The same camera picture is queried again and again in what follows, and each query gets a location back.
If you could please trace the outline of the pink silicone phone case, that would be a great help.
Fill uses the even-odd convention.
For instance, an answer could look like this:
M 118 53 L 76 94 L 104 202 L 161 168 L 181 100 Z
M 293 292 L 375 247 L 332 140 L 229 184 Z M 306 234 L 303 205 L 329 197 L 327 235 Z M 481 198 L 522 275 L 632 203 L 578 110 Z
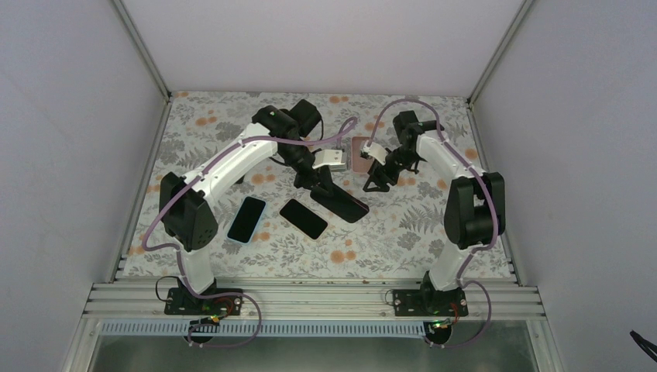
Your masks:
M 373 159 L 361 156 L 363 144 L 370 138 L 365 136 L 354 136 L 351 139 L 351 170 L 357 174 L 366 174 L 371 168 Z

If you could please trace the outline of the bare black smartphone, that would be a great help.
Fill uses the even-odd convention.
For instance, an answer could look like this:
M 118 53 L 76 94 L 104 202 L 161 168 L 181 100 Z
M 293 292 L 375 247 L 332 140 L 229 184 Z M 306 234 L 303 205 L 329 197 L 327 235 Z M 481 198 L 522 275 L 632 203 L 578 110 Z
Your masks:
M 331 184 L 328 189 L 315 187 L 310 197 L 347 223 L 358 222 L 370 211 L 368 205 L 336 184 Z

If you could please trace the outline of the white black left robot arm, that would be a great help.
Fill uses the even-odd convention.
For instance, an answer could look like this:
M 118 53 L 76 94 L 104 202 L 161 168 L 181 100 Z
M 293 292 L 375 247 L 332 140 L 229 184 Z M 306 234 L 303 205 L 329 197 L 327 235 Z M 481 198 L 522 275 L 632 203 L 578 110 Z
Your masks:
M 302 99 L 292 109 L 268 105 L 224 150 L 196 169 L 178 176 L 167 174 L 160 186 L 157 216 L 165 232 L 177 239 L 181 282 L 187 288 L 185 304 L 204 314 L 215 305 L 215 277 L 205 249 L 218 232 L 215 204 L 248 171 L 261 161 L 280 155 L 295 172 L 294 186 L 333 194 L 327 166 L 316 167 L 315 155 L 303 143 L 322 120 L 317 108 Z

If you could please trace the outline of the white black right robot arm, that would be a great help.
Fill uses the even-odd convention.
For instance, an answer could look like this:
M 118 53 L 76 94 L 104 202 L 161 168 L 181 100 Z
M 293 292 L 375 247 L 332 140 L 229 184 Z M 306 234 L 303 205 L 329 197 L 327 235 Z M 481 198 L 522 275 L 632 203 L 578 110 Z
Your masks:
M 387 192 L 402 171 L 416 171 L 426 162 L 448 185 L 443 215 L 445 233 L 452 243 L 439 255 L 422 280 L 419 303 L 428 315 L 439 315 L 457 303 L 462 277 L 475 253 L 491 249 L 505 229 L 504 178 L 467 160 L 449 141 L 440 121 L 420 121 L 413 111 L 393 120 L 399 147 L 389 150 L 367 140 L 361 157 L 373 159 L 365 192 Z

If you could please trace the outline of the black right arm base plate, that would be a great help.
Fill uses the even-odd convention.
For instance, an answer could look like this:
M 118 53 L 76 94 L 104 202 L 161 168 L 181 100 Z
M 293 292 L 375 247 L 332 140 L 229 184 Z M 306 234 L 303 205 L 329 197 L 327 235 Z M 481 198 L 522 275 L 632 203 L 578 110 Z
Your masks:
M 468 316 L 465 292 L 456 287 L 451 290 L 436 290 L 426 271 L 419 289 L 394 289 L 392 305 L 397 317 L 412 316 Z

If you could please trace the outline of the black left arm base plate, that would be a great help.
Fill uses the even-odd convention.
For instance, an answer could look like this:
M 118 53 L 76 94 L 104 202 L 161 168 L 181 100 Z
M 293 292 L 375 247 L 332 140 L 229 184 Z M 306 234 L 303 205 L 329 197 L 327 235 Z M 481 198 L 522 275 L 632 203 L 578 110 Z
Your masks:
M 195 297 L 177 279 L 177 286 L 168 290 L 163 298 L 165 315 L 218 316 L 239 315 L 243 302 L 243 290 L 239 288 L 218 288 L 214 281 L 201 293 L 209 298 Z

